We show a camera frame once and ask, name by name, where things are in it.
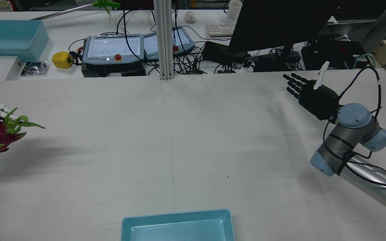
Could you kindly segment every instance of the light blue tray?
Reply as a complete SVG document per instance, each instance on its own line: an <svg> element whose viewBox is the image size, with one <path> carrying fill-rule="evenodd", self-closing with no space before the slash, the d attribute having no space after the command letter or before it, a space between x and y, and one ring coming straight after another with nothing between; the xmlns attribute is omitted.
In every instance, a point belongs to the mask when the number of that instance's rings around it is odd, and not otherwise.
<svg viewBox="0 0 386 241"><path fill-rule="evenodd" d="M36 62L48 39L40 20L0 20L0 56Z"/></svg>
<svg viewBox="0 0 386 241"><path fill-rule="evenodd" d="M235 241L228 209L124 218L121 241Z"/></svg>

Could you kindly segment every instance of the green plastic toy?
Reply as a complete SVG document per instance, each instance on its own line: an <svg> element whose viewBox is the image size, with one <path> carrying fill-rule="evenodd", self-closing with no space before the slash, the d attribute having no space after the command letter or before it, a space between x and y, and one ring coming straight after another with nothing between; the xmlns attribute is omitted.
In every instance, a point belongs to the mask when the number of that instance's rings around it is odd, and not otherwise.
<svg viewBox="0 0 386 241"><path fill-rule="evenodd" d="M98 0L97 2L93 3L93 6L99 8L103 7L107 11L107 13L110 14L110 11L107 9L107 7L119 8L120 3L110 2L108 0Z"/></svg>

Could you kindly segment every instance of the aluminum pole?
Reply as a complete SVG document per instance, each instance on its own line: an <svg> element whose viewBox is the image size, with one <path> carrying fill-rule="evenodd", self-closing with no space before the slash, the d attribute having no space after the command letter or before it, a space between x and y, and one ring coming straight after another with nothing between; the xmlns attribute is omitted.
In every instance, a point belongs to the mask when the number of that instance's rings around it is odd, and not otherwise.
<svg viewBox="0 0 386 241"><path fill-rule="evenodd" d="M160 79L174 78L171 0L154 0Z"/></svg>

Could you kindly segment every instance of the table surface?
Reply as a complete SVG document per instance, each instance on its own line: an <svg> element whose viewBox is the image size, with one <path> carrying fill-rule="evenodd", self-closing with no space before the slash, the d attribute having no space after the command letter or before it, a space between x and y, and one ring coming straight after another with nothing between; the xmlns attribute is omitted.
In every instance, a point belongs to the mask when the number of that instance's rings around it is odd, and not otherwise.
<svg viewBox="0 0 386 241"><path fill-rule="evenodd" d="M340 93L356 73L324 84ZM46 127L0 153L0 240L116 241L125 217L210 209L230 209L238 241L386 240L385 207L309 164L326 123L282 74L0 82L0 103ZM372 71L349 102L375 109ZM386 148L370 162L386 169Z"/></svg>
<svg viewBox="0 0 386 241"><path fill-rule="evenodd" d="M205 32L205 25L207 24L235 24L235 20L228 19L222 10L190 10L193 11L197 17L196 23L187 23L184 20L185 13L188 10L179 10L177 23L178 26L190 26L201 37L210 38ZM0 19L12 20L28 20L47 15L53 12L0 12ZM64 79L64 78L82 78L81 66L72 66L69 69L60 69L55 67L52 62L52 56L58 52L68 52L68 47L76 40L87 38L90 35L97 35L103 32L114 32L117 28L117 22L123 15L123 11L111 11L107 14L105 11L77 11L69 14L60 15L57 17L44 19L43 24L46 28L49 40L44 47L41 54L40 61L47 61L49 63L49 70L46 75L23 76L19 79ZM154 25L153 16L149 10L133 11L127 14L127 30L130 33L150 33L151 27ZM199 37L193 30L188 27L185 28L193 41L207 41ZM229 45L230 41L211 40L213 42ZM202 47L204 43L196 43L196 46ZM83 45L83 41L79 41L72 45L71 50L76 50ZM294 45L294 50L300 52L305 43ZM260 51L261 54L269 53L270 49ZM201 70L207 73L213 73L218 64L210 61L202 61L200 64ZM145 66L147 73L151 67ZM235 70L237 73L250 73L253 68L242 68Z"/></svg>

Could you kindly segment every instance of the white mug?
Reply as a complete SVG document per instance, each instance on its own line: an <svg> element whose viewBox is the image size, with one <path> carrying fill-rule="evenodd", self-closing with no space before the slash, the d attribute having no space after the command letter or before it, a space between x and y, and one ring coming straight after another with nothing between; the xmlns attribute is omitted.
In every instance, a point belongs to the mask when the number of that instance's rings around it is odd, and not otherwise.
<svg viewBox="0 0 386 241"><path fill-rule="evenodd" d="M230 0L229 3L224 4L223 11L227 13L227 18L236 20L239 16L239 12L242 8L242 2L239 0Z"/></svg>

